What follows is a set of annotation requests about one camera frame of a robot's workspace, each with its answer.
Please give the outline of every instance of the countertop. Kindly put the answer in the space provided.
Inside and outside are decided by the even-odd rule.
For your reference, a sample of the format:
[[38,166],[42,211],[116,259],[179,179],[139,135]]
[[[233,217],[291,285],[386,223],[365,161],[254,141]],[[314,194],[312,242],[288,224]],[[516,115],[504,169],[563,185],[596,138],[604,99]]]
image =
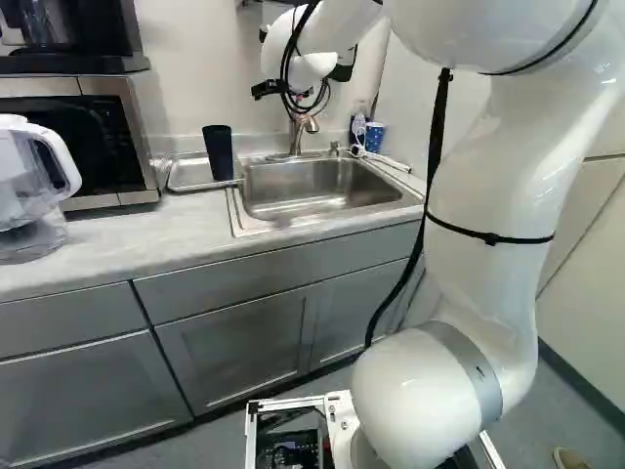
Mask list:
[[[377,165],[417,192],[425,183]],[[68,222],[64,246],[41,259],[0,267],[0,303],[149,277],[329,237],[419,220],[421,205],[278,233],[234,237],[226,190],[166,193],[149,211],[116,209]]]

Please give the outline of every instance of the cabinet drawer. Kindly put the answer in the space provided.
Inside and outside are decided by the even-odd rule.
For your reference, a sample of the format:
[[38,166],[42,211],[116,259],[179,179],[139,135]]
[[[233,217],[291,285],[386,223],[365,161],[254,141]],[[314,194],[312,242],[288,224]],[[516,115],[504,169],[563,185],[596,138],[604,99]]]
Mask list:
[[410,254],[419,224],[407,223],[135,281],[153,323],[196,315]]
[[145,327],[128,282],[0,303],[0,358]]
[[0,465],[39,466],[190,420],[148,331],[0,362]]

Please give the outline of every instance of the coffee maker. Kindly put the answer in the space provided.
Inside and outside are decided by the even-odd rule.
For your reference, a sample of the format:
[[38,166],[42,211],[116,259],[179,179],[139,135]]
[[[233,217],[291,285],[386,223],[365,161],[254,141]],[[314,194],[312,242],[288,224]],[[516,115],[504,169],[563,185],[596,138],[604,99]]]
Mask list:
[[133,0],[0,0],[0,74],[149,69]]

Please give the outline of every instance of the floor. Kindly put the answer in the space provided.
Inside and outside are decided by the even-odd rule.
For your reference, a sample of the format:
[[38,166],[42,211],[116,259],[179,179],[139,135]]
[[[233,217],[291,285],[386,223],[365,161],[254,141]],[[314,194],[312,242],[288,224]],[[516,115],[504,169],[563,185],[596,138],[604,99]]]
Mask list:
[[[345,389],[349,377],[344,368],[282,397]],[[507,469],[555,469],[554,446],[577,448],[593,469],[625,468],[625,440],[543,362],[527,399],[489,434]],[[243,413],[237,412],[80,469],[242,469],[243,456]]]

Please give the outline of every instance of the stainless steel sink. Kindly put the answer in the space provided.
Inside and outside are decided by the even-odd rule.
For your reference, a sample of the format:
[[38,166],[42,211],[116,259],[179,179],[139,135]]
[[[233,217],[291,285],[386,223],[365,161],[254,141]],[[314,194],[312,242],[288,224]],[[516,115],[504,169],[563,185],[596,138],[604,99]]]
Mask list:
[[243,183],[228,189],[235,235],[310,225],[422,203],[375,166],[344,156],[241,161]]

